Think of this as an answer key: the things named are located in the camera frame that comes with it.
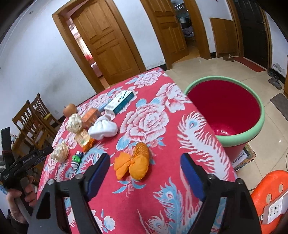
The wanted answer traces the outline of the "person's left hand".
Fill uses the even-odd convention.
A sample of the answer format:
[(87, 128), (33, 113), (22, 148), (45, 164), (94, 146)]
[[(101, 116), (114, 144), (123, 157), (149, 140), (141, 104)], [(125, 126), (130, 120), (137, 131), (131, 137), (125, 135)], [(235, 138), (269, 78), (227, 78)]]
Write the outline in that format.
[(34, 178), (29, 176), (29, 183), (23, 189), (23, 192), (16, 189), (9, 189), (6, 195), (10, 215), (20, 223), (30, 223), (31, 215), (26, 210), (25, 204), (28, 207), (34, 207), (37, 203), (37, 194), (35, 193), (35, 186), (32, 184)]

